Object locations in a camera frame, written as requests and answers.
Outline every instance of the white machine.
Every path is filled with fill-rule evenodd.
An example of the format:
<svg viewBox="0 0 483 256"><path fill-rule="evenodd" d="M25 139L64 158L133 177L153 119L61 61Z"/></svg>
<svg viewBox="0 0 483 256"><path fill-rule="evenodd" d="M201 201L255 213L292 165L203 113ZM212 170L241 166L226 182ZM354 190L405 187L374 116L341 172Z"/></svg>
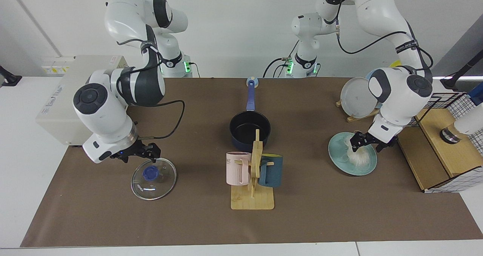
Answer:
<svg viewBox="0 0 483 256"><path fill-rule="evenodd" d="M35 118L43 129L64 145L81 146L92 135L72 107L72 97L89 80L92 70L112 72L128 66L121 55L77 55Z"/></svg>
<svg viewBox="0 0 483 256"><path fill-rule="evenodd" d="M93 132L83 149L95 163L129 156L160 158L156 144L145 146L126 114L128 105L155 106L165 94L163 76L191 76L189 57L170 33L188 27L186 15L166 0L110 0L105 26L119 45L139 48L143 68L98 70L74 95L74 110Z"/></svg>
<svg viewBox="0 0 483 256"><path fill-rule="evenodd" d="M335 32L339 40L338 13L342 3L355 5L364 31L393 43L402 63L402 66L378 68L369 74L369 91L382 107L369 132L357 132L351 139L353 151L371 143L377 143L376 150L380 151L395 144L396 135L428 103L432 94L432 74L421 55L423 50L394 0L317 0L316 13L299 15L292 22L292 31L300 43L285 75L299 78L314 72L319 48L314 37Z"/></svg>
<svg viewBox="0 0 483 256"><path fill-rule="evenodd" d="M473 134L483 128L483 103L454 121L452 125L444 128L440 136L448 144L456 144L465 136Z"/></svg>

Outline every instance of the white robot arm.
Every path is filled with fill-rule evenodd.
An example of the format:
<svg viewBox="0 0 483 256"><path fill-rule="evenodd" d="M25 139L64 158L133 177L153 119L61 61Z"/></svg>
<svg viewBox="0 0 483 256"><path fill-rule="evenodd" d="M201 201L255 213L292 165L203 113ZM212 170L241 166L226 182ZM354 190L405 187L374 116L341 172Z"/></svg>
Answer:
<svg viewBox="0 0 483 256"><path fill-rule="evenodd" d="M423 60L411 26L402 17L394 0L317 0L317 13L295 17L293 32L300 38L291 77L307 77L315 68L316 35L337 33L338 11L342 2L353 3L359 24L369 34L393 43L402 66L378 68L369 74L369 90L382 103L380 113L367 134L357 133L352 149L378 143L377 150L395 143L396 135L429 101L432 74Z"/></svg>
<svg viewBox="0 0 483 256"><path fill-rule="evenodd" d="M440 136L448 144L456 144L465 136L483 128L483 103L454 121L452 125L440 131Z"/></svg>
<svg viewBox="0 0 483 256"><path fill-rule="evenodd" d="M183 12L172 9L166 0L110 0L106 5L107 31L119 45L139 48L145 66L115 69L111 73L95 71L77 91L74 110L93 132L83 149L95 163L108 157L124 162L129 156L159 158L161 150L156 144L145 146L138 139L126 108L128 105L155 106L165 94L163 75L187 75L184 62L187 56L169 33L186 30L188 19Z"/></svg>

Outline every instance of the teal plate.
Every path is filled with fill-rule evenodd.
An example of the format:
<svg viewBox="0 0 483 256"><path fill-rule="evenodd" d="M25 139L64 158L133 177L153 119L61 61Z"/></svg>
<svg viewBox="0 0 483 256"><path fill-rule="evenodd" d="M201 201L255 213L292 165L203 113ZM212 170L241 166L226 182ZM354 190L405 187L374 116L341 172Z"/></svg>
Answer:
<svg viewBox="0 0 483 256"><path fill-rule="evenodd" d="M354 176L363 176L371 173L376 168L377 156L376 151L371 145L363 146L369 151L370 162L364 167L356 167L349 162L347 158L347 146L345 146L344 139L348 136L353 136L352 132L341 132L335 134L329 141L329 156L333 163L343 172Z"/></svg>

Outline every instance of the wooden plate stand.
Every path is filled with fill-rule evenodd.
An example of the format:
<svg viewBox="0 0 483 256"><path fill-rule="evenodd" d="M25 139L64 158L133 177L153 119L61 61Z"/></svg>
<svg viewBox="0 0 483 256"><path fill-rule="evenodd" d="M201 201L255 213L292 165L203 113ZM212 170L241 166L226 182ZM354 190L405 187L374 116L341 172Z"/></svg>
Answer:
<svg viewBox="0 0 483 256"><path fill-rule="evenodd" d="M337 102L335 103L335 106L336 106L336 107L341 107L341 106L342 106L342 105L341 105L341 102L342 102L341 100L337 101ZM348 123L350 123L350 122L354 122L354 121L357 121L357 120L361 120L361 119L365 119L365 118L372 117L372 116L376 115L377 113L379 113L379 109L374 109L374 110L372 111L372 113L370 113L370 114L369 114L369 115L367 115L366 117L363 117L363 118L355 118L353 115L351 115L351 116L349 116L349 117L346 119L346 121L347 121Z"/></svg>
<svg viewBox="0 0 483 256"><path fill-rule="evenodd" d="M231 187L232 210L272 210L275 207L273 200L273 188L263 187L258 184L260 178L260 162L263 152L263 142L260 141L260 131L255 134L253 142L252 161L250 166L250 183L244 186Z"/></svg>

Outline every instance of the blue lid knob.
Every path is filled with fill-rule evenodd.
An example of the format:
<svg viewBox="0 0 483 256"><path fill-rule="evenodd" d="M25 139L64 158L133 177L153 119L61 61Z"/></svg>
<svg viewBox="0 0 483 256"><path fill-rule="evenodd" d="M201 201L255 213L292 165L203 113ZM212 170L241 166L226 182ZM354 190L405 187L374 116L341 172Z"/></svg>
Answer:
<svg viewBox="0 0 483 256"><path fill-rule="evenodd" d="M159 169L157 169L156 165L151 165L144 169L143 177L147 181L155 180L159 176Z"/></svg>

